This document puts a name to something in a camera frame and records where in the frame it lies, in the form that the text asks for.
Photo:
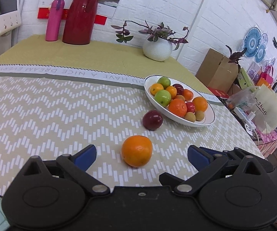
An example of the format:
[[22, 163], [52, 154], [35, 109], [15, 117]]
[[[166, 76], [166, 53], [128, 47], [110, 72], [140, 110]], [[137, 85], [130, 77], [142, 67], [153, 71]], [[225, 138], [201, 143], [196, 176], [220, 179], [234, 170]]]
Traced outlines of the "orange mandarin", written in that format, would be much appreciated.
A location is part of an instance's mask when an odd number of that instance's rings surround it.
[[152, 142], [145, 136], [135, 135], [128, 137], [122, 144], [121, 155], [129, 166], [142, 167], [152, 157]]

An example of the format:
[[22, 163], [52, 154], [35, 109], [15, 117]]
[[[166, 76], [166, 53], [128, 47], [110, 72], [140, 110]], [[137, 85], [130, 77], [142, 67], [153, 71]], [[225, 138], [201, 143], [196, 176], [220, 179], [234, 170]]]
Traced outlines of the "brown kiwi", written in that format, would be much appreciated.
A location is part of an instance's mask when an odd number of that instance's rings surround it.
[[190, 122], [195, 122], [196, 121], [196, 116], [193, 112], [187, 112], [184, 116], [184, 119]]
[[203, 121], [205, 118], [205, 113], [201, 110], [197, 110], [195, 113], [196, 121]]

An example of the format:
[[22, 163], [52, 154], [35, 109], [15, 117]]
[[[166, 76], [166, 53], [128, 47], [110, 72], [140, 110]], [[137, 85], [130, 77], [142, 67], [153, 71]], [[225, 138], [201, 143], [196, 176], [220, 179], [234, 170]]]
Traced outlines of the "large orange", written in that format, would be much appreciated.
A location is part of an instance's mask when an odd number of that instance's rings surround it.
[[208, 108], [208, 102], [207, 100], [202, 96], [197, 96], [192, 100], [192, 103], [194, 104], [195, 111], [202, 111], [205, 112]]

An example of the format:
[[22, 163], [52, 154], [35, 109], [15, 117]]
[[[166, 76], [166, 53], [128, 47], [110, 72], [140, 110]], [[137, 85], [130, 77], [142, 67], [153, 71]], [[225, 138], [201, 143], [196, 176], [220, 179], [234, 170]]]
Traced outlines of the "small red apple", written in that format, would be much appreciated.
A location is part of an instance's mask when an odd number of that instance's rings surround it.
[[195, 105], [193, 102], [187, 102], [185, 105], [187, 106], [187, 112], [195, 113]]

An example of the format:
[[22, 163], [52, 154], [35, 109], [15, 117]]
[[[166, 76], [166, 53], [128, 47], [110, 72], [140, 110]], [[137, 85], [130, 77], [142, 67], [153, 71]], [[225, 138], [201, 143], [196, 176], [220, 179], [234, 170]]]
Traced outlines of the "dark red plum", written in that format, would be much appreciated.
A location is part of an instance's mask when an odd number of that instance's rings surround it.
[[183, 95], [184, 93], [184, 88], [181, 84], [173, 84], [172, 85], [174, 88], [177, 90], [177, 95]]
[[155, 131], [161, 127], [163, 116], [157, 110], [150, 110], [144, 115], [142, 123], [146, 129]]

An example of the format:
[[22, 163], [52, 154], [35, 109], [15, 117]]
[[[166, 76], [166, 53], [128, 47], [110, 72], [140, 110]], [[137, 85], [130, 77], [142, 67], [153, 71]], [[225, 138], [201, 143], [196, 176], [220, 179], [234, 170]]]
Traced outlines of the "orange tangerine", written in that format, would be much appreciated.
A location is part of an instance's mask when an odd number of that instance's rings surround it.
[[187, 113], [187, 106], [185, 105], [185, 102], [183, 102], [180, 99], [173, 99], [170, 104], [168, 105], [168, 110], [178, 116], [183, 118], [185, 114]]
[[183, 95], [185, 101], [191, 101], [194, 98], [193, 92], [189, 89], [184, 89], [182, 95]]

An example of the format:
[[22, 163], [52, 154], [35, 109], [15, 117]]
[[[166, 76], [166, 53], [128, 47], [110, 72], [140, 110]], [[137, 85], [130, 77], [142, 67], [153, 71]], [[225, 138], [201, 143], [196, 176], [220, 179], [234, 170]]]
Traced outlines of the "green apple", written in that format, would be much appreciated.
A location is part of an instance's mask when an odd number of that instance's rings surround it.
[[171, 81], [168, 77], [160, 77], [157, 81], [158, 84], [161, 84], [164, 89], [171, 85]]
[[155, 94], [154, 99], [162, 107], [167, 107], [171, 102], [171, 94], [167, 90], [160, 90]]

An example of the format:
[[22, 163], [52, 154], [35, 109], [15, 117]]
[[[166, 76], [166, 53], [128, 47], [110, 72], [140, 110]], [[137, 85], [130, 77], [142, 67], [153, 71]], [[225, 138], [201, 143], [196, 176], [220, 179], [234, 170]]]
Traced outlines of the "small orange kumquat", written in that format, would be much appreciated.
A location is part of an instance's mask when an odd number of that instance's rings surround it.
[[174, 86], [166, 87], [166, 91], [168, 91], [171, 95], [171, 99], [174, 99], [177, 95], [177, 89]]

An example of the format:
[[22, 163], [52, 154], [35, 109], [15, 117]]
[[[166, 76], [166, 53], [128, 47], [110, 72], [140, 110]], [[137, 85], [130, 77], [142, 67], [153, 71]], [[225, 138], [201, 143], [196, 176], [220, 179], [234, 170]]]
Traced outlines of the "yellow orange citrus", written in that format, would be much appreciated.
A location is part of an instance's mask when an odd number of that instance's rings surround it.
[[162, 84], [159, 84], [159, 83], [155, 83], [155, 84], [151, 85], [149, 88], [149, 92], [152, 96], [155, 96], [156, 93], [161, 90], [164, 90], [164, 87]]

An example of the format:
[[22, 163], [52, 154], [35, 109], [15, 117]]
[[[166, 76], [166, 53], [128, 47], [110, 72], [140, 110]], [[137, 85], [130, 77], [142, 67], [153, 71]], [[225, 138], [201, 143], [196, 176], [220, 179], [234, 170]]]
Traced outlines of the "white power strip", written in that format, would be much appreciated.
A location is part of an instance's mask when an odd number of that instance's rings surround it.
[[256, 125], [252, 120], [248, 119], [248, 115], [239, 107], [233, 109], [233, 112], [242, 120], [244, 124], [247, 124], [251, 129], [255, 129]]

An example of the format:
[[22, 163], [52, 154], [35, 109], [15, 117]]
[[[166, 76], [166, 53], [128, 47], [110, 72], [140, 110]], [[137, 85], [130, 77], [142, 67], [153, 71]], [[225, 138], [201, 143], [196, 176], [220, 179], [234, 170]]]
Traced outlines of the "white ceramic plate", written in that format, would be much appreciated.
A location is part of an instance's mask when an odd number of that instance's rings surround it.
[[143, 126], [157, 130], [166, 116], [189, 127], [206, 127], [215, 122], [215, 112], [201, 93], [168, 77], [151, 75], [144, 80], [145, 93], [154, 105], [143, 116]]

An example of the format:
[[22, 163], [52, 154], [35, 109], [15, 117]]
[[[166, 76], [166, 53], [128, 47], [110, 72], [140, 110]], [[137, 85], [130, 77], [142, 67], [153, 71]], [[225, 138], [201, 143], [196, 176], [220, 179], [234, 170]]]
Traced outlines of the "clear plastic bag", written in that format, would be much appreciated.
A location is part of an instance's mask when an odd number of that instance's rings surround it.
[[258, 86], [251, 86], [231, 95], [226, 101], [228, 109], [233, 110], [238, 107], [243, 111], [249, 111], [255, 105], [255, 96]]

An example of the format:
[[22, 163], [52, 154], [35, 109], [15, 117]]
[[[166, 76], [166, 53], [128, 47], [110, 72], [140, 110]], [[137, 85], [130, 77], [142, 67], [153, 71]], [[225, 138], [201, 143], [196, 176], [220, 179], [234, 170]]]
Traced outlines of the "beige tote bag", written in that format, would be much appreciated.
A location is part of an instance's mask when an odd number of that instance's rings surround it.
[[254, 92], [254, 124], [263, 134], [272, 132], [277, 127], [277, 94], [270, 87], [262, 84]]

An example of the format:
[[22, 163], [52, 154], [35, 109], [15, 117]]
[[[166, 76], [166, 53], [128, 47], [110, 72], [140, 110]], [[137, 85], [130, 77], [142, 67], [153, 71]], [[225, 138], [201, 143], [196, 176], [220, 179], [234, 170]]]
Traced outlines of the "green file box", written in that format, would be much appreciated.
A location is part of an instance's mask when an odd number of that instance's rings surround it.
[[237, 79], [238, 79], [239, 87], [241, 89], [254, 86], [252, 79], [249, 77], [249, 75], [243, 68], [240, 69]]

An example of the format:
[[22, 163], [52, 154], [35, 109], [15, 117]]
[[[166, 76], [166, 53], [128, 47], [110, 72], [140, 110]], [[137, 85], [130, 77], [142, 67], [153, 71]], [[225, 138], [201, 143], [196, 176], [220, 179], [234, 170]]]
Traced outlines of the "purple green trailing plant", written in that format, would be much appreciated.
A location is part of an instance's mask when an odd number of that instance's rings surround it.
[[128, 23], [134, 23], [140, 27], [143, 27], [143, 29], [139, 30], [138, 32], [140, 34], [147, 35], [148, 42], [157, 42], [160, 39], [165, 40], [175, 45], [174, 51], [176, 51], [181, 44], [188, 44], [187, 37], [190, 33], [188, 27], [183, 27], [182, 29], [185, 31], [185, 36], [176, 37], [176, 32], [173, 31], [169, 26], [165, 26], [163, 22], [154, 27], [150, 26], [147, 21], [145, 21], [145, 24], [140, 24], [132, 20], [125, 20], [122, 26], [111, 25], [111, 28], [115, 29], [116, 41], [118, 43], [128, 43], [134, 38], [134, 36], [131, 35], [130, 30], [127, 29]]

